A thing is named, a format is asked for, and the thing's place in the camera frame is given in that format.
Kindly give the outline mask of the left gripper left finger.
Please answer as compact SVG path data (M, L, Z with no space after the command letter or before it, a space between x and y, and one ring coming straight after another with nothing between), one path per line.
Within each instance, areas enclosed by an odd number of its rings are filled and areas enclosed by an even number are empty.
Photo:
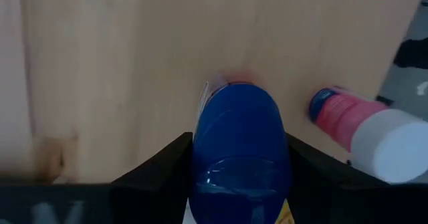
M178 138L112 182L114 224L183 224L191 188L193 134Z

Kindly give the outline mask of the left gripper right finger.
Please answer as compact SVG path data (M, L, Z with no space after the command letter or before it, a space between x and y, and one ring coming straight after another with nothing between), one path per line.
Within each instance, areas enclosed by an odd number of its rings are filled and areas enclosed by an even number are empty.
M288 201L295 224L381 224L390 214L376 187L387 184L287 135L292 167Z

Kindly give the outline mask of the clear bottle blue lid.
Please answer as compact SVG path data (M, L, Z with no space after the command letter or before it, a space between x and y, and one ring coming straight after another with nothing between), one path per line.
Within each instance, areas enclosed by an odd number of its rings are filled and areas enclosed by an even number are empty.
M201 93L189 206L196 224L275 224L292 186L274 99L249 78L215 74Z

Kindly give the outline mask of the pink bottle white cap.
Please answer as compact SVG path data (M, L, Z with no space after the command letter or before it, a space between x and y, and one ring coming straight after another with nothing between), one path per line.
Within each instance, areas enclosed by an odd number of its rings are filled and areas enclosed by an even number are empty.
M397 184L428 171L428 122L412 114L330 87L313 95L308 117L368 175Z

